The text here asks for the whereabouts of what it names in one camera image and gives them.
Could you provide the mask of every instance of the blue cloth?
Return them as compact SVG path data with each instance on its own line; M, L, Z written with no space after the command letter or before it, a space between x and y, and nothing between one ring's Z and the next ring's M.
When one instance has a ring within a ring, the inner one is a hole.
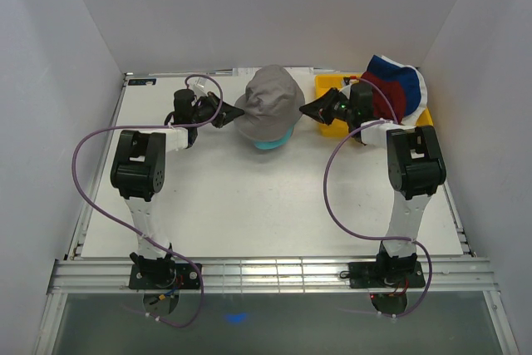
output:
M414 112L421 103L420 82L416 70L411 67L399 67L379 56L373 56L367 71L383 81L397 81L406 98L405 116Z
M293 134L293 126L291 126L290 129L288 129L288 132L286 132L286 135L284 135L278 141L255 141L254 145L259 150L272 150L285 144L288 141L288 139L290 139L290 136L292 134Z

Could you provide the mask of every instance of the hat brim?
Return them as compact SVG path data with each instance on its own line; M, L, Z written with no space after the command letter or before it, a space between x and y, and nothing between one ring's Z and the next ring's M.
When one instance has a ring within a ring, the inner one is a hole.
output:
M245 103L246 99L244 94L239 97L234 103L234 106L244 109ZM290 129L291 126L294 126L296 122L299 121L299 118L303 115L299 110L299 107L304 104L305 95L301 88L298 87L293 109L280 116L275 124L270 126L255 125L245 114L234 120L234 124L243 136L252 141L278 141L286 135L286 132L288 132L288 129Z

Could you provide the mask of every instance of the gray fabric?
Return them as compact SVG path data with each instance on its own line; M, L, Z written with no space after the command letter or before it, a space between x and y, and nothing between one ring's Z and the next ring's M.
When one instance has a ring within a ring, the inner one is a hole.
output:
M298 83L280 66L255 73L234 106L245 114L234 120L239 132L252 141L278 141L301 118L305 97Z

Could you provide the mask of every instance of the white table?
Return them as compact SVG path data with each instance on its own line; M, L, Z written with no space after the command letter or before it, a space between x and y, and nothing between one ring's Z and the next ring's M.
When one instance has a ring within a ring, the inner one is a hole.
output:
M312 100L314 76L293 76L307 101ZM251 77L216 79L224 99L234 104ZM180 77L158 77L154 86L128 86L117 125L162 124L183 82ZM215 91L212 83L207 88ZM113 135L96 202L131 223L109 179L119 134ZM191 149L166 156L160 222L174 249L190 257L215 258L374 256L379 243L343 233L323 203L323 172L337 142L321 136L316 122L305 116L288 144L271 151L255 149L233 125L200 128ZM349 229L386 233L393 190L384 150L351 141L337 155L329 179L332 207ZM462 254L441 187L426 208L419 240L434 255ZM133 233L93 212L81 256L127 257L136 246Z

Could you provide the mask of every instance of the yellow container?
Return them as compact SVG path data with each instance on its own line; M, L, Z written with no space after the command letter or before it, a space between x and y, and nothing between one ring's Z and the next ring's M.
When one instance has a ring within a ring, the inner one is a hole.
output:
M345 85L343 84L343 78L345 76L356 76L359 77L361 74L327 74L327 75L316 75L314 80L316 84L316 98L323 96L327 91L336 87L337 89L342 89ZM419 118L417 119L417 126L424 125L433 125L431 113L428 109L425 109ZM347 129L347 124L343 121L334 120L331 125L318 124L318 128L322 135L329 137L344 137L349 133Z

